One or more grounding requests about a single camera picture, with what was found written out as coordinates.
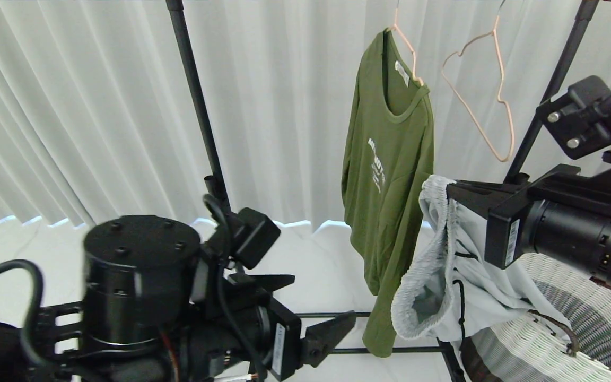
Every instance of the bolt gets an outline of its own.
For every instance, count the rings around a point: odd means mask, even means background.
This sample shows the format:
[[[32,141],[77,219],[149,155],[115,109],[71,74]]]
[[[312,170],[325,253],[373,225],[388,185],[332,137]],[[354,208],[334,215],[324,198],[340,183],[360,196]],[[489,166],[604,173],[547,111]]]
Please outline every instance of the bolt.
[[[579,147],[579,140],[577,140],[577,138],[572,138],[571,140],[567,141],[567,147],[570,149]]]
[[[559,119],[560,119],[560,113],[558,113],[557,111],[554,111],[553,113],[548,114],[548,121],[550,123],[557,123]]]
[[[115,250],[115,254],[117,256],[126,256],[129,254],[129,249],[127,247],[119,247]]]

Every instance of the woven basket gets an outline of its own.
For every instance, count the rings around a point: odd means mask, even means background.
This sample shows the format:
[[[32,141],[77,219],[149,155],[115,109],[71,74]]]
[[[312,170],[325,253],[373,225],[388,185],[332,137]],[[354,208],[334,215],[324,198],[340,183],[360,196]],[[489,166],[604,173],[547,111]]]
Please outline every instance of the woven basket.
[[[611,290],[570,267],[539,254],[520,261],[548,301],[572,323],[577,357],[534,316],[478,332],[464,341],[461,359],[473,382],[611,380]]]

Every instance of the pleated curtain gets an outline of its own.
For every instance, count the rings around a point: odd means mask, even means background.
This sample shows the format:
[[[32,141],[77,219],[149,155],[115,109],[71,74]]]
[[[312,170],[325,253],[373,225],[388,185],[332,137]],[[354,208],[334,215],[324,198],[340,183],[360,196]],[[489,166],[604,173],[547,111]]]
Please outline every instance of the pleated curtain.
[[[509,1],[499,38],[503,95],[518,143],[581,0]],[[340,174],[359,60],[392,23],[391,0],[187,1],[185,15],[235,210],[274,220],[342,220]],[[399,23],[431,89],[435,170],[501,181],[497,162],[440,74],[444,58],[489,31],[498,1],[402,0]],[[409,50],[396,36],[405,61]],[[500,152],[505,109],[484,39],[446,74]],[[611,86],[611,2],[601,2],[565,86]],[[543,131],[524,171],[569,162]],[[579,161],[603,168],[599,154]],[[0,2],[0,219],[99,223],[130,213],[184,222],[207,215],[210,175],[165,2]]]

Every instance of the garment rack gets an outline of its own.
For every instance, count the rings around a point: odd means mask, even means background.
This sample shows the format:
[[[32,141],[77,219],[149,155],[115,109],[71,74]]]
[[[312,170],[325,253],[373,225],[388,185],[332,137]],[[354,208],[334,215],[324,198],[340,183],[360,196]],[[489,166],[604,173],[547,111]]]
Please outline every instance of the garment rack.
[[[556,94],[562,86],[565,76],[572,65],[574,56],[577,54],[579,45],[586,32],[587,26],[592,19],[592,16],[596,12],[599,0],[582,0],[577,10],[577,15],[574,17],[574,25],[570,35],[565,42],[563,51],[558,59],[557,65],[551,79],[548,82],[548,87],[544,92],[542,102]],[[223,179],[223,171],[221,170],[221,162],[219,160],[218,150],[216,150],[216,143],[213,137],[213,131],[211,129],[211,123],[209,121],[208,111],[206,109],[206,102],[204,101],[204,94],[202,92],[202,85],[199,82],[199,73],[197,72],[197,65],[195,63],[194,54],[192,51],[192,45],[190,44],[190,36],[187,31],[187,25],[185,23],[184,6],[182,0],[167,0],[167,8],[171,16],[171,23],[176,34],[176,41],[179,46],[180,58],[182,65],[185,70],[185,77],[187,84],[190,89],[192,96],[192,102],[195,106],[197,114],[197,120],[199,121],[199,127],[202,131],[202,139],[204,140],[204,147],[206,148],[206,154],[211,165],[211,176],[204,177],[204,183],[208,192],[212,194],[216,199],[221,202],[224,208],[230,210],[230,200],[228,199],[228,191],[225,187],[225,181]],[[533,118],[529,128],[521,142],[520,148],[516,154],[516,157],[512,160],[511,167],[506,176],[505,183],[517,183],[522,181],[521,177],[524,177],[520,173],[522,164],[527,158],[531,146],[534,144],[536,137],[541,130],[542,121],[537,118]],[[240,273],[244,272],[242,266],[238,265],[237,271]],[[303,312],[298,314],[299,317],[309,318],[330,318],[335,317],[335,312]],[[369,312],[357,312],[357,317],[369,317]],[[366,354],[369,351],[366,348],[344,348],[336,349],[332,354]],[[453,382],[464,382],[465,372],[461,369],[459,362],[456,358],[456,354],[452,348],[451,343],[443,342],[438,340],[438,346],[409,346],[407,348],[393,348],[393,353],[442,353],[444,362],[448,368],[449,375]]]

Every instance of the pink hanger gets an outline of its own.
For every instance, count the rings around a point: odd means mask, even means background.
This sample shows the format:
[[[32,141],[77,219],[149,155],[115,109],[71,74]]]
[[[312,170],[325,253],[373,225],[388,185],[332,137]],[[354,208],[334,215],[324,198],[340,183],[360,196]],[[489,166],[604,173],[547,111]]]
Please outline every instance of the pink hanger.
[[[499,48],[499,37],[497,36],[497,33],[496,33],[496,29],[499,27],[499,14],[501,13],[501,7],[504,5],[505,2],[506,2],[506,0],[503,0],[501,2],[501,5],[499,5],[499,12],[497,12],[497,14],[496,14],[496,19],[494,20],[494,28],[492,29],[492,31],[489,31],[489,32],[487,32],[485,34],[480,34],[480,36],[477,36],[477,37],[473,38],[471,41],[467,42],[466,45],[464,45],[464,47],[461,49],[460,53],[459,53],[459,51],[454,51],[454,53],[449,54],[449,56],[447,56],[447,58],[444,59],[444,63],[442,64],[442,77],[447,82],[449,87],[451,87],[451,89],[453,90],[454,94],[456,94],[456,97],[458,97],[459,101],[461,101],[461,103],[466,107],[466,110],[468,111],[468,114],[470,114],[470,118],[473,120],[473,122],[475,123],[475,126],[477,126],[478,130],[480,130],[480,134],[482,135],[482,138],[485,138],[485,142],[487,143],[488,146],[490,146],[490,150],[492,150],[492,152],[494,153],[494,156],[500,162],[508,162],[509,160],[511,160],[511,158],[513,156],[513,150],[514,150],[514,148],[516,148],[516,129],[513,126],[513,118],[512,118],[512,113],[511,113],[511,106],[509,106],[509,103],[506,102],[501,97],[501,90],[504,87],[504,63],[503,63],[503,60],[501,59],[501,50]],[[499,102],[499,103],[504,104],[504,106],[506,107],[506,112],[507,112],[508,117],[509,117],[509,128],[511,129],[511,147],[509,147],[509,154],[506,155],[506,157],[502,157],[501,155],[499,155],[499,152],[497,152],[497,150],[494,148],[494,145],[492,145],[492,142],[490,142],[489,138],[487,138],[487,135],[485,134],[485,131],[482,129],[482,126],[478,122],[477,118],[475,118],[475,114],[473,114],[473,111],[470,109],[470,106],[468,106],[468,104],[465,102],[463,97],[461,97],[461,94],[459,94],[459,92],[456,91],[456,88],[454,87],[454,85],[451,84],[451,82],[449,82],[447,76],[444,74],[444,66],[446,66],[447,61],[452,56],[454,56],[455,54],[458,54],[458,56],[460,56],[460,57],[463,56],[464,55],[464,51],[466,51],[466,48],[468,48],[468,46],[470,44],[474,43],[475,41],[478,41],[479,39],[485,38],[487,36],[494,37],[494,47],[496,48],[496,58],[499,61],[499,73],[501,74],[501,81],[499,82],[499,91],[496,94],[496,101]]]
[[[421,77],[416,77],[416,51],[412,47],[412,44],[409,43],[409,40],[407,39],[407,37],[405,37],[405,34],[402,33],[402,31],[400,30],[400,26],[398,26],[398,24],[397,24],[397,10],[398,10],[398,8],[400,8],[400,0],[397,0],[397,5],[395,6],[395,19],[393,20],[392,27],[388,28],[388,30],[389,31],[397,31],[398,34],[400,35],[400,37],[402,37],[402,40],[405,42],[405,44],[407,44],[407,47],[412,52],[412,80],[418,81],[419,85],[423,86],[424,85],[424,80],[422,80]]]

